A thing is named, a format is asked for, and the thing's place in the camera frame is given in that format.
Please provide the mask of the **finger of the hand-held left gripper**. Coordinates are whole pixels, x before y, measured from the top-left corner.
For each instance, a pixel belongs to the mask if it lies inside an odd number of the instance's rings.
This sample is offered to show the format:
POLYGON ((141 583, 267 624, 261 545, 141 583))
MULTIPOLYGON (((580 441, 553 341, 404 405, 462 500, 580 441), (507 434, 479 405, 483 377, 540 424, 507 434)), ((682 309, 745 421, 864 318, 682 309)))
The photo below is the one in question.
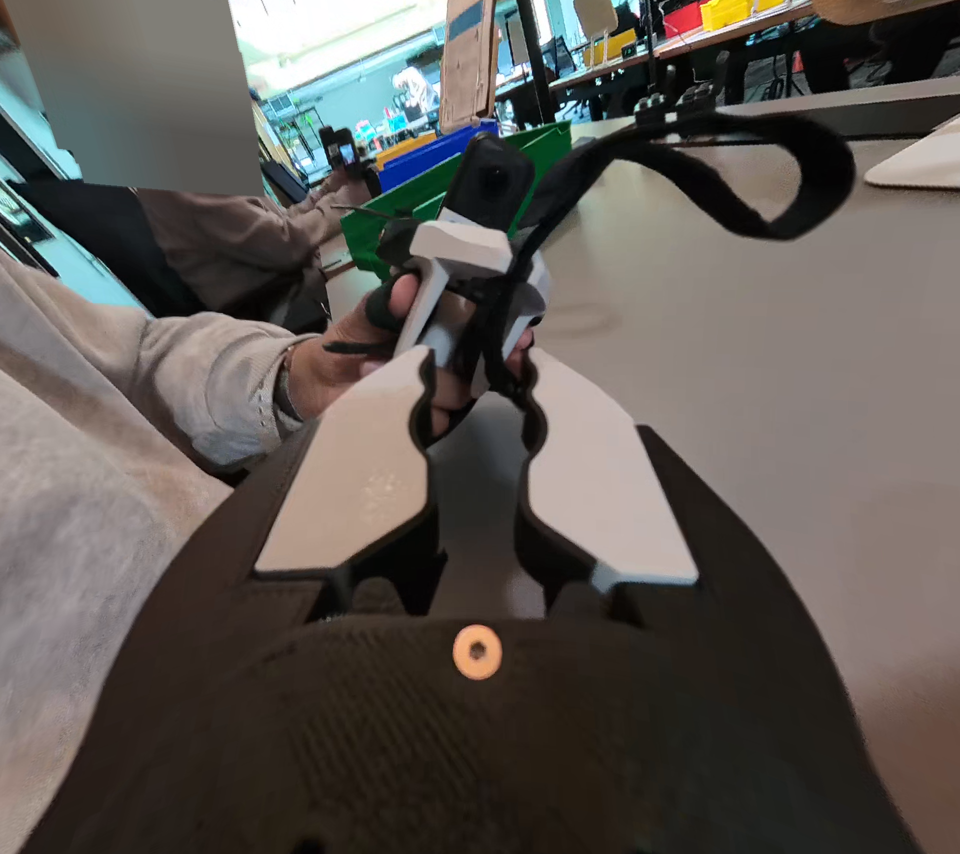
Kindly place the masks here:
POLYGON ((492 274, 505 274, 513 260, 504 232, 469 221, 439 219, 419 224, 410 242, 410 255, 492 274))
POLYGON ((512 289, 501 336, 502 357, 509 358, 524 331, 540 323, 549 306, 551 278, 543 254, 537 250, 525 278, 512 289))

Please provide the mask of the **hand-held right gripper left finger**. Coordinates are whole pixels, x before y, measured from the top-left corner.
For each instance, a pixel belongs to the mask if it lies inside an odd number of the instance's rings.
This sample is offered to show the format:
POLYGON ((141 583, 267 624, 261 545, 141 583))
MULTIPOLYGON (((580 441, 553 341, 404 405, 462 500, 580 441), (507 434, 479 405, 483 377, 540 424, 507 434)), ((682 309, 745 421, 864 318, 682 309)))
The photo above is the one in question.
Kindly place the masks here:
POLYGON ((415 346, 318 419, 253 565, 263 578, 343 573, 429 520, 434 355, 415 346))

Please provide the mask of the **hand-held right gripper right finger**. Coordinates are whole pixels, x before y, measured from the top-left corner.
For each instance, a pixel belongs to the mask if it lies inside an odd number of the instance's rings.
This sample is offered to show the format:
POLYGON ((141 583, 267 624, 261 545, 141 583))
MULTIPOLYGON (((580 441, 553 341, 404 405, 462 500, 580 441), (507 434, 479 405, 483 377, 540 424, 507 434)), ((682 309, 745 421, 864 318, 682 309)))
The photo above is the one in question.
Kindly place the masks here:
POLYGON ((632 416, 541 348, 528 355, 514 549, 546 594, 690 587, 699 571, 632 416))

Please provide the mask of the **person's left forearm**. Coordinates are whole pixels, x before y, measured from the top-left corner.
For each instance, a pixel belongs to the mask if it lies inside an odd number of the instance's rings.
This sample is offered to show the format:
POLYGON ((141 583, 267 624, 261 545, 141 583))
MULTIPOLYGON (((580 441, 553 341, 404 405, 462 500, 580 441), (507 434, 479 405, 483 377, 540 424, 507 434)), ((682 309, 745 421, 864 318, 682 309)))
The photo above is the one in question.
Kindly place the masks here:
POLYGON ((318 346, 317 334, 95 304, 8 255, 1 281, 2 364, 64 413, 144 422, 213 471, 270 453, 294 428, 293 416, 277 415, 276 383, 292 350, 318 346))

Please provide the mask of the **person's left hand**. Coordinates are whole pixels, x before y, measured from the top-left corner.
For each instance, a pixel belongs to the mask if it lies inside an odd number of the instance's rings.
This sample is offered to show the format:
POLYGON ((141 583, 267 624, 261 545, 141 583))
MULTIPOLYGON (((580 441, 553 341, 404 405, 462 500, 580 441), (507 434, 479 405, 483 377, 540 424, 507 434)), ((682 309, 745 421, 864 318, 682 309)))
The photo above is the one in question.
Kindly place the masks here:
POLYGON ((402 274, 364 296, 323 335, 294 344, 277 374, 278 411, 305 423, 394 356, 421 282, 402 274))

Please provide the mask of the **blue plastic bin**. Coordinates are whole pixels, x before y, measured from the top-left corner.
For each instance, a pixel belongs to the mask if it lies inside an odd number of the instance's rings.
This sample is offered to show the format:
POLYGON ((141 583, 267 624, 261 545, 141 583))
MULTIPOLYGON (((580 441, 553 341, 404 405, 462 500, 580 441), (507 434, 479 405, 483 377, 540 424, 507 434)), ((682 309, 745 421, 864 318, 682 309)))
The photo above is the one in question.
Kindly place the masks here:
POLYGON ((404 153, 391 156, 379 168, 378 179, 382 194, 424 174, 438 165, 462 154, 470 140, 481 133, 497 133, 496 125, 482 123, 466 126, 448 135, 420 143, 420 138, 411 141, 411 148, 404 153))

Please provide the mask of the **green plastic bin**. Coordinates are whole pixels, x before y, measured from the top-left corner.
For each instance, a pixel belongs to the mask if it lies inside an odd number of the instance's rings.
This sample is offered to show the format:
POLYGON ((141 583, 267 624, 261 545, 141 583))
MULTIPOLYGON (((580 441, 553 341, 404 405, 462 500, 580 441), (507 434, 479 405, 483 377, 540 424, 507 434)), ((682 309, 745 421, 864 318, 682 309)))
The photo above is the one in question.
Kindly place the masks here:
POLYGON ((512 238, 530 220, 535 188, 570 152, 570 128, 560 120, 506 138, 481 133, 462 154, 348 212, 341 227, 354 264, 387 280, 418 226, 436 220, 475 221, 512 238))

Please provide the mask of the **orange plastic bin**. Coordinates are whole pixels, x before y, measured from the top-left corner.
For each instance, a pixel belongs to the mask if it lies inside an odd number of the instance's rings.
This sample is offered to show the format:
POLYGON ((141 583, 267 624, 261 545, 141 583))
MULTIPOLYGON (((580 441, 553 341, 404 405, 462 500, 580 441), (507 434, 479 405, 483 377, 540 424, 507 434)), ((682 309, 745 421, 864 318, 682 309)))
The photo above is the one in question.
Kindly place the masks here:
POLYGON ((401 158, 411 152, 426 147, 437 140, 437 133, 434 130, 428 130, 419 135, 404 140, 380 150, 375 157, 374 164, 378 171, 383 171, 387 164, 401 158))

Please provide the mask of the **brown cardboard sheet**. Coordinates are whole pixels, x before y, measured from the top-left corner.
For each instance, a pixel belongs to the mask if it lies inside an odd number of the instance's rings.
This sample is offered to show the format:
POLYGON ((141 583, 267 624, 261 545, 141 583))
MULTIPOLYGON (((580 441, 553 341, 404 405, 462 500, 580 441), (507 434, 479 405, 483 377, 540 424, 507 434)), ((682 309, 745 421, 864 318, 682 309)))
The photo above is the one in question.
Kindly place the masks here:
POLYGON ((440 59, 438 125, 442 135, 491 115, 498 73, 498 0, 447 0, 440 59))

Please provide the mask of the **black metal pole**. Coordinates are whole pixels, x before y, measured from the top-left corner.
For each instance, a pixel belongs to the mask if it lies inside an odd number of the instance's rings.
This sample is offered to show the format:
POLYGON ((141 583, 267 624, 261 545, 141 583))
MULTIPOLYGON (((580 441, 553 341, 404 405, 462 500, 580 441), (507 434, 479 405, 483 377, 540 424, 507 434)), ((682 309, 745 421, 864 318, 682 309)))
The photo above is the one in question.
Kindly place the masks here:
POLYGON ((546 78, 546 66, 533 0, 515 0, 515 3, 529 55, 536 113, 542 125, 550 125, 555 122, 555 112, 546 78))

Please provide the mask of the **black desk clamp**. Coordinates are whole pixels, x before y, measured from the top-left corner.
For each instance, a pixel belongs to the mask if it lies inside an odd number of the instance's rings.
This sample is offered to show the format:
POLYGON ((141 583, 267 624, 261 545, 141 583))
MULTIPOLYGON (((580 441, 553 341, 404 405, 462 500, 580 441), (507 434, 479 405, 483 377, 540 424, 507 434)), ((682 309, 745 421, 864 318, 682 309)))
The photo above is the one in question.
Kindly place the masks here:
POLYGON ((666 68, 663 77, 659 78, 662 83, 637 104, 634 121, 638 128, 669 126, 713 113, 717 99, 724 90, 726 70, 722 69, 707 80, 694 79, 683 90, 681 80, 676 67, 666 68))

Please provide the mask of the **yellow plastic bin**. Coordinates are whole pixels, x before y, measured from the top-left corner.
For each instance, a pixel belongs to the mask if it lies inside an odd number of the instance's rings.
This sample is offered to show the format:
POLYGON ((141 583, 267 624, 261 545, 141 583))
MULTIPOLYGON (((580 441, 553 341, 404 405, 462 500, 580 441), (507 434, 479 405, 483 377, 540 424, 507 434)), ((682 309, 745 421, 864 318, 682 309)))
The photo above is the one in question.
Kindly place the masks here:
POLYGON ((717 32, 741 23, 756 13, 778 8, 787 0, 708 0, 701 4, 704 32, 717 32))
POLYGON ((597 35, 582 53, 583 68, 592 69, 622 59, 623 51, 630 57, 636 53, 638 36, 633 28, 617 34, 597 35))

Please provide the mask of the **long wooden workbench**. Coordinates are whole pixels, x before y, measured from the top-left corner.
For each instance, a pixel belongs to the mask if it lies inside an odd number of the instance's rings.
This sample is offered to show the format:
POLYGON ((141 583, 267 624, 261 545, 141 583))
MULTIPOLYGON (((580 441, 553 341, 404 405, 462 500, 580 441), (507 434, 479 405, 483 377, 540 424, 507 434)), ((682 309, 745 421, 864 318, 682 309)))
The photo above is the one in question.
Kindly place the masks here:
POLYGON ((666 60, 676 56, 689 55, 693 52, 726 44, 740 37, 748 37, 765 32, 780 25, 802 20, 814 15, 811 0, 794 0, 765 11, 754 13, 750 17, 738 20, 733 24, 713 31, 690 31, 679 35, 673 40, 657 44, 650 52, 645 45, 640 44, 636 53, 629 57, 604 61, 591 68, 582 68, 575 73, 552 81, 548 85, 549 91, 554 94, 568 92, 574 88, 594 82, 618 71, 646 64, 650 57, 666 60))

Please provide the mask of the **person's grey sweatshirt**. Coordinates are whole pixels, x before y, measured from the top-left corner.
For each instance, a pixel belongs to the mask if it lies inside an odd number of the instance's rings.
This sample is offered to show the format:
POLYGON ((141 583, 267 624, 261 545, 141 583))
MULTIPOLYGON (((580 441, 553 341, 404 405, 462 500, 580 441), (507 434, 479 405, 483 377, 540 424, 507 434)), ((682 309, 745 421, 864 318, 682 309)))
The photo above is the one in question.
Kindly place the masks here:
POLYGON ((229 488, 109 384, 18 365, 1 421, 2 852, 18 852, 139 609, 229 488))

